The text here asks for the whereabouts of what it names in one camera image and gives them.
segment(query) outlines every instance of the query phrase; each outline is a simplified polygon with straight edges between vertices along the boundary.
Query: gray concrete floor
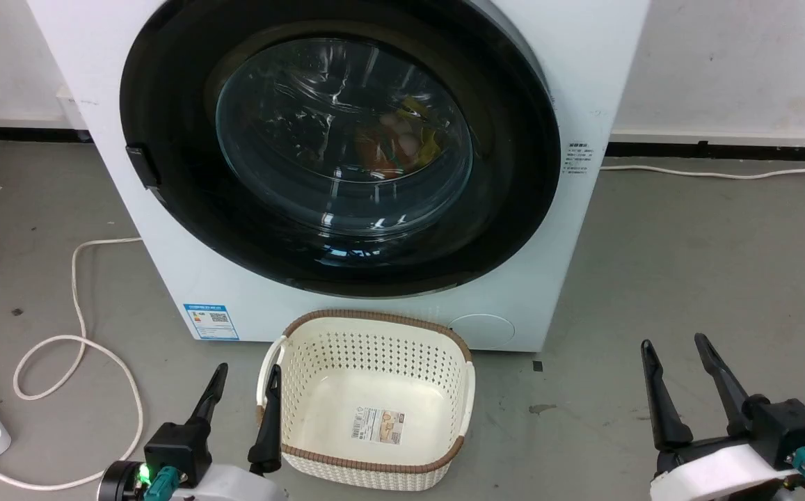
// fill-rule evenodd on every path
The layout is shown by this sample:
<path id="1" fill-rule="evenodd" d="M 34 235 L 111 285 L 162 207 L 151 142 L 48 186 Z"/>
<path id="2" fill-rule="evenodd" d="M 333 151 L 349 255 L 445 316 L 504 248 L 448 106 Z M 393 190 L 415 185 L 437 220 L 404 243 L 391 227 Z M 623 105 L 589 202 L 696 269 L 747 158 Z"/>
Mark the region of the gray concrete floor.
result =
<path id="1" fill-rule="evenodd" d="M 803 165 L 647 162 L 752 173 Z M 131 219 L 93 146 L 0 143 L 0 418 L 13 438 L 0 470 L 7 475 L 67 482 L 103 468 L 131 440 L 136 416 L 125 377 L 99 353 L 88 352 L 74 377 L 46 399 L 25 402 L 11 388 L 27 349 L 77 333 L 74 247 L 131 235 Z M 192 340 L 141 244 L 94 248 L 79 267 L 91 336 L 125 359 L 141 387 L 144 441 L 161 422 L 185 419 L 212 370 L 226 361 L 230 377 L 211 451 L 218 462 L 246 466 L 266 347 Z M 805 175 L 740 182 L 602 174 L 544 351 L 475 355 L 470 435 L 446 478 L 417 497 L 647 498 L 655 451 L 641 340 L 655 343 L 696 437 L 724 433 L 714 384 L 692 344 L 695 332 L 710 336 L 749 393 L 805 401 Z M 23 388 L 48 388 L 75 351 L 68 342 L 42 350 L 21 378 Z M 543 373 L 533 372 L 533 359 L 544 362 Z M 549 408 L 530 413 L 540 405 Z M 301 501 L 412 497 L 325 482 L 290 466 L 271 478 Z M 90 499 L 95 489 L 28 493 L 0 483 L 0 499 Z"/>

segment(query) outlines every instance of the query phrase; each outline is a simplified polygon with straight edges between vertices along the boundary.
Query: washing machine door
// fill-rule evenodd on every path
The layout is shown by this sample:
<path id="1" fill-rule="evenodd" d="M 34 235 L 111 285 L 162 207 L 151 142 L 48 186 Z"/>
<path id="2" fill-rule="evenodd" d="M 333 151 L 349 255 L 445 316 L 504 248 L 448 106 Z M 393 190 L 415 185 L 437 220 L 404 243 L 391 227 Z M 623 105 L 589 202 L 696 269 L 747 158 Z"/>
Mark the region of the washing machine door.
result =
<path id="1" fill-rule="evenodd" d="M 170 0 L 121 85 L 139 177 L 189 232 L 310 291 L 460 285 L 532 236 L 560 143 L 529 58 L 433 0 Z"/>

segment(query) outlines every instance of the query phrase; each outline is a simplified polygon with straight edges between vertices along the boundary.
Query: washing machine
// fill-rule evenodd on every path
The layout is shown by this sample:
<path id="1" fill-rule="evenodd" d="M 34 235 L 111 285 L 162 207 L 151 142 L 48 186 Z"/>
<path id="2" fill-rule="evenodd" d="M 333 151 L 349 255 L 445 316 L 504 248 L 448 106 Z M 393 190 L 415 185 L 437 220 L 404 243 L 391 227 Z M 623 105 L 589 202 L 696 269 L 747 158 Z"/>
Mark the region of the washing machine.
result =
<path id="1" fill-rule="evenodd" d="M 29 0 L 192 336 L 539 351 L 649 0 Z"/>

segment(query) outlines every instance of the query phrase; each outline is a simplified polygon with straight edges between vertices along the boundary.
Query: power cord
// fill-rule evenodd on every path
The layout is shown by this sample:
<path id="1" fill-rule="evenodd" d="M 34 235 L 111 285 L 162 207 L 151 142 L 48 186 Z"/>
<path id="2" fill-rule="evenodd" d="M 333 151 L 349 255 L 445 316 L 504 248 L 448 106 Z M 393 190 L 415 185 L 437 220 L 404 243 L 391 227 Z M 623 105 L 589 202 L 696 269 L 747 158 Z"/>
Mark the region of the power cord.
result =
<path id="1" fill-rule="evenodd" d="M 103 352 L 104 354 L 108 355 L 110 359 L 114 360 L 117 365 L 119 365 L 125 374 L 127 375 L 127 381 L 129 381 L 129 387 L 133 390 L 133 400 L 136 403 L 136 413 L 138 416 L 138 421 L 136 425 L 136 435 L 133 437 L 133 441 L 127 447 L 127 451 L 123 453 L 121 456 L 121 461 L 128 459 L 129 455 L 133 453 L 137 444 L 139 444 L 139 438 L 142 437 L 142 424 L 143 424 L 143 412 L 142 412 L 142 399 L 139 397 L 139 389 L 136 386 L 136 380 L 133 379 L 133 374 L 129 371 L 127 364 L 123 362 L 119 356 L 115 355 L 111 350 L 104 348 L 102 345 L 97 344 L 96 342 L 91 342 L 91 340 L 87 339 L 87 325 L 83 319 L 83 314 L 81 313 L 81 305 L 78 302 L 77 298 L 77 256 L 81 252 L 82 248 L 91 247 L 93 245 L 104 245 L 104 244 L 128 244 L 131 241 L 142 241 L 139 237 L 133 238 L 118 238 L 115 240 L 93 240 L 84 242 L 84 244 L 78 245 L 77 248 L 74 249 L 74 254 L 71 257 L 71 293 L 72 299 L 74 299 L 74 311 L 77 312 L 77 319 L 81 323 L 81 335 L 80 336 L 72 336 L 72 335 L 58 335 L 53 336 L 51 338 L 45 339 L 42 342 L 37 343 L 34 345 L 32 349 L 29 349 L 26 354 L 24 354 L 23 358 L 18 362 L 18 365 L 15 367 L 15 373 L 13 373 L 13 391 L 15 391 L 15 395 L 17 395 L 20 399 L 23 400 L 37 400 L 42 399 L 43 397 L 48 396 L 53 391 L 58 390 L 68 378 L 74 374 L 75 369 L 77 369 L 78 365 L 81 364 L 81 359 L 83 358 L 84 350 L 87 346 L 90 348 L 99 349 L 99 351 Z M 78 350 L 77 356 L 74 358 L 74 364 L 68 368 L 68 371 L 65 373 L 62 378 L 56 382 L 49 390 L 44 391 L 43 393 L 39 393 L 37 395 L 27 395 L 18 387 L 18 376 L 21 374 L 22 369 L 24 368 L 24 364 L 28 361 L 34 352 L 38 349 L 43 348 L 44 346 L 48 345 L 52 342 L 57 342 L 58 340 L 76 340 L 77 342 L 81 343 L 81 349 Z M 0 481 L 8 483 L 17 488 L 24 488 L 28 489 L 28 491 L 62 491 L 65 488 L 72 488 L 77 487 L 78 485 L 84 485 L 87 482 L 93 482 L 95 479 L 99 479 L 104 473 L 102 472 L 94 473 L 94 475 L 90 475 L 88 477 L 84 477 L 82 479 L 78 479 L 74 482 L 66 482 L 63 484 L 57 485 L 36 485 L 26 482 L 17 481 L 16 479 L 12 479 L 3 473 L 0 473 Z"/>
<path id="2" fill-rule="evenodd" d="M 668 168 L 651 167 L 649 165 L 611 165 L 602 167 L 600 170 L 650 170 L 661 172 L 662 174 L 688 175 L 688 177 L 719 177 L 721 180 L 763 180 L 765 177 L 787 174 L 805 174 L 805 168 L 790 168 L 787 170 L 775 170 L 755 175 L 722 174 L 719 172 L 686 172 L 682 170 L 671 170 Z"/>

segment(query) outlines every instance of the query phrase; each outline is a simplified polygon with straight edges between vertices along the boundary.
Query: blue label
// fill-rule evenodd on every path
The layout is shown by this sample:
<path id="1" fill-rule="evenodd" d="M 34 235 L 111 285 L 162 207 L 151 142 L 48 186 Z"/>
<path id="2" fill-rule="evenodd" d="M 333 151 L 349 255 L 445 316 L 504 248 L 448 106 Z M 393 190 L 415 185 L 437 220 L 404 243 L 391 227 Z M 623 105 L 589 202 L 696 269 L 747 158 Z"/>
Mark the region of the blue label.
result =
<path id="1" fill-rule="evenodd" d="M 198 337 L 203 340 L 238 340 L 238 333 L 224 305 L 184 304 Z"/>

